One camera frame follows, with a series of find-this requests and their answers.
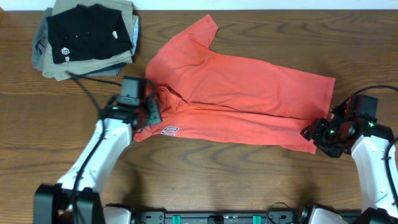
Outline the red-orange t-shirt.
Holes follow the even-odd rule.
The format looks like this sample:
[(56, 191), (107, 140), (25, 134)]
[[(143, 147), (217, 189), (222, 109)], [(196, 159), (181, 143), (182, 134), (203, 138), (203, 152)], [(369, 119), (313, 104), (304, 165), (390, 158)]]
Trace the red-orange t-shirt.
[(162, 121), (134, 139), (163, 134), (314, 153), (301, 130), (327, 116), (335, 79), (214, 52), (217, 31), (205, 16), (149, 61), (146, 78), (157, 89)]

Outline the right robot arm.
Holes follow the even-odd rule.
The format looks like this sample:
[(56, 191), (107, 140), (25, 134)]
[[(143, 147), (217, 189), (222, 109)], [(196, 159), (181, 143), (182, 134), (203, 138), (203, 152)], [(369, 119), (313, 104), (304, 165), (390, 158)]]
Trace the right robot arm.
[(332, 158), (346, 153), (356, 164), (362, 212), (355, 223), (397, 223), (397, 167), (390, 127), (378, 124), (377, 98), (353, 95), (331, 111), (332, 119), (316, 119), (301, 135)]

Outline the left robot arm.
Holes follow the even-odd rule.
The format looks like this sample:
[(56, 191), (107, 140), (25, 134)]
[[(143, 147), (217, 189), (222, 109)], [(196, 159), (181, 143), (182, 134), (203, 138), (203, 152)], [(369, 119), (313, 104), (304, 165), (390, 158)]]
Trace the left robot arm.
[(111, 171), (134, 135), (159, 124), (156, 89), (146, 78), (125, 76), (121, 92), (98, 110), (94, 133), (70, 170), (56, 184), (42, 184), (34, 195), (34, 223), (139, 223), (139, 214), (120, 204), (102, 206), (103, 191)]

